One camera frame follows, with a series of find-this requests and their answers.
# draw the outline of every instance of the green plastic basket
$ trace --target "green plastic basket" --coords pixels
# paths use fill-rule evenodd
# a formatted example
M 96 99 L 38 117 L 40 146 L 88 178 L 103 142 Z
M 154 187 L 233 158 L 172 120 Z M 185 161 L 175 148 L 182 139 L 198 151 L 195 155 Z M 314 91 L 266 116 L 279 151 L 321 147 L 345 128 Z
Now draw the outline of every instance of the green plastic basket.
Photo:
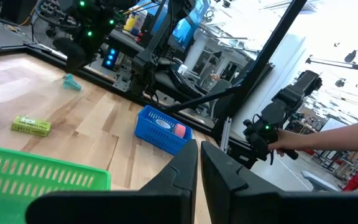
M 105 170 L 0 148 L 0 223 L 24 223 L 28 204 L 48 192 L 110 186 Z

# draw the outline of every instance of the teal toy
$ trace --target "teal toy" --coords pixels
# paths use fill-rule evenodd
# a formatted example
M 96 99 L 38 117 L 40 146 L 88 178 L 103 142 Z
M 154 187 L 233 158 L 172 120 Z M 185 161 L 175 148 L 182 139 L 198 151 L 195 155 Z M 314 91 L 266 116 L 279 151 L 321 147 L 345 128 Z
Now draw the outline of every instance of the teal toy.
M 74 81 L 73 75 L 69 73 L 63 77 L 63 87 L 65 89 L 73 89 L 76 91 L 81 91 L 82 88 L 80 84 Z

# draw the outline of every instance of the wooden tabletop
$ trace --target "wooden tabletop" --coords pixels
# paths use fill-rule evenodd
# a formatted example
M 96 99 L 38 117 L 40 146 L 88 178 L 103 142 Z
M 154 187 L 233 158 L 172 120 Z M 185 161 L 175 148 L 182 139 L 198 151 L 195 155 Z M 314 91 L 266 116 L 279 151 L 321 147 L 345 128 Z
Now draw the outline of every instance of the wooden tabletop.
M 106 169 L 113 190 L 140 189 L 172 156 L 134 136 L 141 106 L 26 54 L 0 57 L 0 147 Z M 17 115 L 52 123 L 43 138 L 11 131 Z M 198 144 L 213 140 L 193 132 Z M 198 163 L 196 223 L 211 223 Z

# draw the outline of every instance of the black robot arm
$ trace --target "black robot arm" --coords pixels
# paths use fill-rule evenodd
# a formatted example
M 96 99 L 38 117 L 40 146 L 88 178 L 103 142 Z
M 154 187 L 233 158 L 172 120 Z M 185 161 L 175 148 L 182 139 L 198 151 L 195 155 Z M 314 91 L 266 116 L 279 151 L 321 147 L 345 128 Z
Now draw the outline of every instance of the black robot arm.
M 244 131 L 247 141 L 252 149 L 260 156 L 271 155 L 270 164 L 273 163 L 273 152 L 269 152 L 268 145 L 278 140 L 277 131 L 283 128 L 284 122 L 295 113 L 303 103 L 303 99 L 313 91 L 318 90 L 322 81 L 318 74 L 309 70 L 303 72 L 294 85 L 288 85 L 280 90 L 261 112 L 258 121 L 245 120 Z M 292 159 L 298 158 L 294 150 L 280 149 Z

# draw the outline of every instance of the pink object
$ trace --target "pink object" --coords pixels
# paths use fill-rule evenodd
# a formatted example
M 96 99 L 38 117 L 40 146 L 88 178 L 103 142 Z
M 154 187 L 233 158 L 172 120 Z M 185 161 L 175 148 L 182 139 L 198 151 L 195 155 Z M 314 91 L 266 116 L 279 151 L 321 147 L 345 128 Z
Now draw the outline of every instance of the pink object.
M 181 124 L 177 124 L 177 125 L 175 125 L 175 127 L 173 128 L 173 132 L 174 132 L 177 136 L 183 138 L 183 137 L 185 137 L 186 127 L 184 127 L 184 126 L 181 125 Z

